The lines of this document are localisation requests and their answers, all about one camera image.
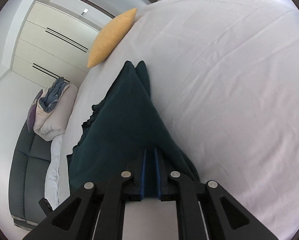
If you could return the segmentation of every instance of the cabinet door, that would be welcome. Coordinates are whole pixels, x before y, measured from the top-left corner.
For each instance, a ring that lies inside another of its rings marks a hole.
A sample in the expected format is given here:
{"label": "cabinet door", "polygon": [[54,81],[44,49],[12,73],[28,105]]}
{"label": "cabinet door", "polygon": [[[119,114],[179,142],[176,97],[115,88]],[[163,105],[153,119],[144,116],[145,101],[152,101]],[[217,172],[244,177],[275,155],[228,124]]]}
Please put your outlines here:
{"label": "cabinet door", "polygon": [[56,79],[56,77],[40,71],[32,64],[17,56],[14,57],[12,70],[45,88],[52,85]]}
{"label": "cabinet door", "polygon": [[18,41],[15,55],[43,71],[64,77],[77,87],[86,76],[84,71],[21,39]]}
{"label": "cabinet door", "polygon": [[97,30],[80,20],[38,2],[34,4],[27,21],[59,33],[88,51],[98,34]]}
{"label": "cabinet door", "polygon": [[89,52],[80,49],[36,24],[26,21],[19,38],[86,73],[88,72],[87,61]]}

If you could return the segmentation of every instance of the black device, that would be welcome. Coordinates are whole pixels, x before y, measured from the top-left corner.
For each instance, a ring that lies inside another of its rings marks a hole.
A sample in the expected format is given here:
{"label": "black device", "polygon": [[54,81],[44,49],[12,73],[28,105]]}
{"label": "black device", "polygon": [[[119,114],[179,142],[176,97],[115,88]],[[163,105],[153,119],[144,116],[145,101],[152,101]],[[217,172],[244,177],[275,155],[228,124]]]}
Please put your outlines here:
{"label": "black device", "polygon": [[[47,217],[24,240],[121,240],[126,201],[144,195],[146,150],[125,171],[96,185],[87,182],[56,210],[40,200]],[[216,181],[193,181],[155,149],[158,199],[175,201],[179,240],[277,240]]]}

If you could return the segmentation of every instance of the mattress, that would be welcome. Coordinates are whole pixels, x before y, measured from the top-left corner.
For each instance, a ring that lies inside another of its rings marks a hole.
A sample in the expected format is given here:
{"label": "mattress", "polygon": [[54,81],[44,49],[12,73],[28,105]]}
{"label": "mattress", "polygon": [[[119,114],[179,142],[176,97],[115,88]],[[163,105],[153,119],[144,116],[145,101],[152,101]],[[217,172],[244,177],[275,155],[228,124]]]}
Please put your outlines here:
{"label": "mattress", "polygon": [[[126,60],[145,61],[153,104],[201,181],[218,181],[290,240],[299,229],[299,11],[274,0],[163,0],[139,10],[80,86],[62,142],[60,203],[66,155]],[[177,239],[174,215],[173,203],[128,204],[123,238]]]}

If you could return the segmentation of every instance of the blue cloth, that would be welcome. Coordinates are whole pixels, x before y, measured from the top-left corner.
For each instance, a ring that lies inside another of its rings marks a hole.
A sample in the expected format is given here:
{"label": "blue cloth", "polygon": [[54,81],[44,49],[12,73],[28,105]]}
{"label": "blue cloth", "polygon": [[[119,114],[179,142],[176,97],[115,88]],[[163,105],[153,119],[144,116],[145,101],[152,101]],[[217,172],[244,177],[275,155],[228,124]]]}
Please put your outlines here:
{"label": "blue cloth", "polygon": [[67,86],[63,77],[57,78],[53,85],[48,89],[46,95],[41,97],[38,101],[44,112],[50,113],[53,111],[63,93],[64,88]]}

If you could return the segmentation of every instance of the screw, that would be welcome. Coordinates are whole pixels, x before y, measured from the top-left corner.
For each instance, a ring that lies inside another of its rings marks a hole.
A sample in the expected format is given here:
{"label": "screw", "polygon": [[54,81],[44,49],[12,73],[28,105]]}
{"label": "screw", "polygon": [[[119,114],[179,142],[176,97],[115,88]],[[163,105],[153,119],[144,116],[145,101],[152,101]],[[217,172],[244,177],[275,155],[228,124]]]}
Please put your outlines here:
{"label": "screw", "polygon": [[130,173],[129,171],[123,171],[123,172],[121,173],[121,176],[122,176],[123,178],[129,178],[129,177],[131,177],[131,173]]}
{"label": "screw", "polygon": [[210,180],[208,182],[208,186],[211,187],[211,188],[216,188],[218,186],[218,183],[214,180]]}
{"label": "screw", "polygon": [[86,182],[86,183],[84,184],[84,188],[86,188],[86,189],[91,189],[91,188],[93,188],[93,187],[94,187],[93,182]]}
{"label": "screw", "polygon": [[171,176],[172,176],[173,178],[178,178],[180,175],[181,175],[181,174],[180,174],[178,171],[172,171],[172,172],[171,172]]}

